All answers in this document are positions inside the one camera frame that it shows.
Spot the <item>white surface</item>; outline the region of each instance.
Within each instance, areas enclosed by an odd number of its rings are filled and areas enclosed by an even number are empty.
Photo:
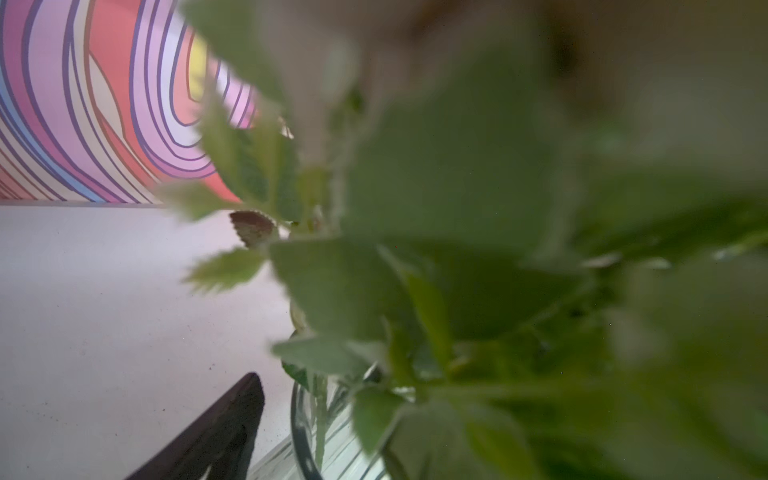
[[[236,243],[225,214],[0,205],[0,478],[122,479],[249,371],[254,458],[288,436],[282,287],[266,268],[218,296],[179,281]]]

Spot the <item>colorful swirl pattern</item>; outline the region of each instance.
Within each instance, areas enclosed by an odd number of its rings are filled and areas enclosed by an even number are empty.
[[[255,90],[212,58],[177,0],[0,0],[0,199],[153,204],[201,178],[234,199],[195,130],[206,69],[233,125]]]

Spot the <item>abstract artwork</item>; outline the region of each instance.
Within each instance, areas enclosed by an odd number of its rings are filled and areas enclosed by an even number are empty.
[[[177,0],[0,0],[0,37],[0,200],[154,204],[173,178],[233,199],[198,145],[204,78],[236,126],[257,95]]]

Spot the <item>psychedelic painting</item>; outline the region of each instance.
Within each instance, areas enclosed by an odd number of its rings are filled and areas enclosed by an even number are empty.
[[[206,69],[245,127],[255,90],[207,53],[177,0],[0,0],[0,199],[154,204],[200,178]]]

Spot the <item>black object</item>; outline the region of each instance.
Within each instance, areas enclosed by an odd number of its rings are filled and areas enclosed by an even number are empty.
[[[245,480],[264,410],[264,391],[248,373],[153,459],[126,480]]]

